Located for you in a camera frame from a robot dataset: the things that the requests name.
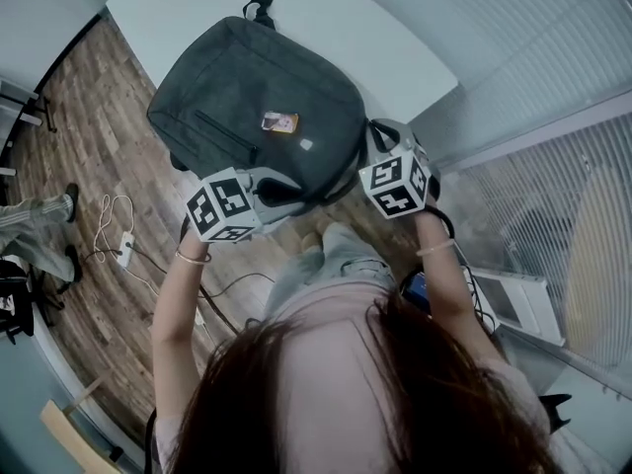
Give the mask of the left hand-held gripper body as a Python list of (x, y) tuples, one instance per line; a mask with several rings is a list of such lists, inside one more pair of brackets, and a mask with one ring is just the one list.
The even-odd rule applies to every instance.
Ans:
[(187, 200), (190, 223), (202, 242), (238, 242), (263, 226), (245, 179), (234, 168), (224, 169), (202, 179)]

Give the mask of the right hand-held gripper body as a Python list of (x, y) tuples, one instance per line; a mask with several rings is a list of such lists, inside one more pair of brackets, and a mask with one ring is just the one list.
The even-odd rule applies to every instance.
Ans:
[(419, 212), (430, 198), (438, 200), (440, 195), (438, 177), (419, 144), (396, 151), (358, 174), (365, 195), (386, 219)]

